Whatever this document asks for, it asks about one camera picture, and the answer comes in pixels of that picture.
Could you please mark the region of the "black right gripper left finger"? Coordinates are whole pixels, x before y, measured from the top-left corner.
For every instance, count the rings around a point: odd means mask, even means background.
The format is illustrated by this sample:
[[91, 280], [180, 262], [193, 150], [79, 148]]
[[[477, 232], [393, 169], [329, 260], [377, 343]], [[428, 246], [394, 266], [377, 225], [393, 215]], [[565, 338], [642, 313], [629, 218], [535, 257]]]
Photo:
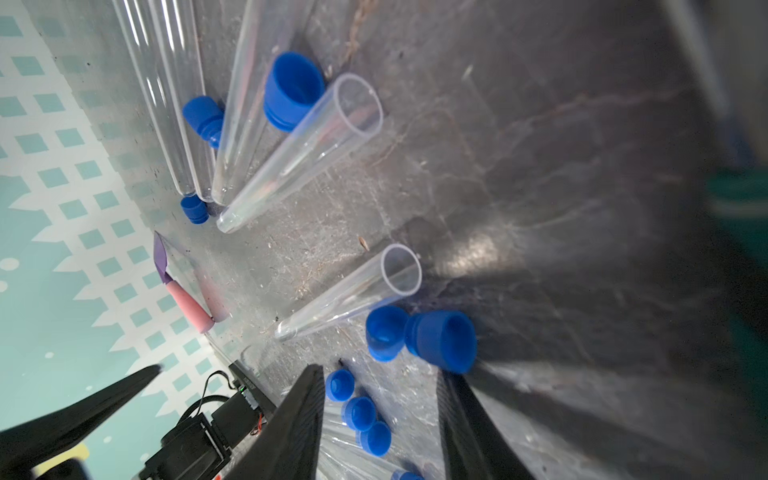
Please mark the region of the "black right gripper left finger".
[[267, 419], [250, 448], [224, 475], [226, 479], [293, 479], [316, 477], [325, 407], [323, 367], [309, 364], [286, 397], [274, 403], [238, 363], [233, 374], [248, 388]]

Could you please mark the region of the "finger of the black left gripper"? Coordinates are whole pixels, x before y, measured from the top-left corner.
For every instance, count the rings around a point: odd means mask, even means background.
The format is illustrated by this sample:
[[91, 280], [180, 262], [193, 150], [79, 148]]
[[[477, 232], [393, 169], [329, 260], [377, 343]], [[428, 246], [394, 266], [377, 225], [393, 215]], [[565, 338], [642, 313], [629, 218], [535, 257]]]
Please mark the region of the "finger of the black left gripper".
[[160, 373], [147, 366], [53, 413], [1, 432], [1, 472], [30, 474], [32, 469], [79, 444], [120, 410]]

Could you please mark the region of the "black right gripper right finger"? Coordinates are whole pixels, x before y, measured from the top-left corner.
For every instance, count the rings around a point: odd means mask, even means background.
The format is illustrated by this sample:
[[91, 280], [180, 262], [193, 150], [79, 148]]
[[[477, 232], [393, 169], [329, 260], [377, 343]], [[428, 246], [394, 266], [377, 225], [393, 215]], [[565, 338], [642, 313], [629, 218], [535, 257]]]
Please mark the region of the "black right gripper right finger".
[[445, 370], [436, 396], [445, 475], [448, 479], [531, 479], [465, 378]]

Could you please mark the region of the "test tube with blue stopper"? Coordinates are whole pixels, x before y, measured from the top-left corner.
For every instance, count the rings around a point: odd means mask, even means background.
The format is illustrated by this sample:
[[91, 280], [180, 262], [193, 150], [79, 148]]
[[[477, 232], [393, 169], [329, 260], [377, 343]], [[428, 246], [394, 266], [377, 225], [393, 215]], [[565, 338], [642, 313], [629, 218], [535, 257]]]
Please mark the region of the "test tube with blue stopper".
[[267, 76], [275, 59], [289, 50], [303, 29], [313, 6], [312, 1], [246, 4], [212, 184], [212, 198], [221, 206], [234, 200], [252, 174], [257, 144], [267, 123], [263, 112]]

